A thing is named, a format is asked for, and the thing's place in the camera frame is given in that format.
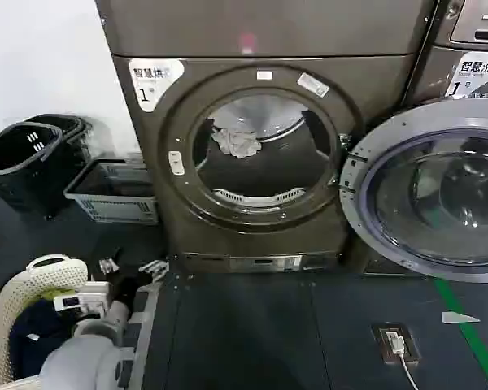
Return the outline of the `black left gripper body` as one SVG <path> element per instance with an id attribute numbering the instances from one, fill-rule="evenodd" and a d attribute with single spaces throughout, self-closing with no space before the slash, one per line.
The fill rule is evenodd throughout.
<path id="1" fill-rule="evenodd" d="M 152 276 L 145 272 L 124 276 L 114 284 L 113 300 L 132 305 L 137 290 L 152 282 Z"/>

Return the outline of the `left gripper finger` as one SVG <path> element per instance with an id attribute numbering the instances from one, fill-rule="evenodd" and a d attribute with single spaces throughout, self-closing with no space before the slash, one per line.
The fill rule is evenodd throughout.
<path id="1" fill-rule="evenodd" d="M 123 249 L 117 248 L 111 256 L 98 260 L 99 269 L 105 280 L 113 280 L 115 277 L 120 275 L 119 262 L 122 253 Z"/>
<path id="2" fill-rule="evenodd" d="M 152 283 L 162 280 L 169 270 L 170 264 L 164 260 L 154 260 L 138 268 L 138 272 Z"/>

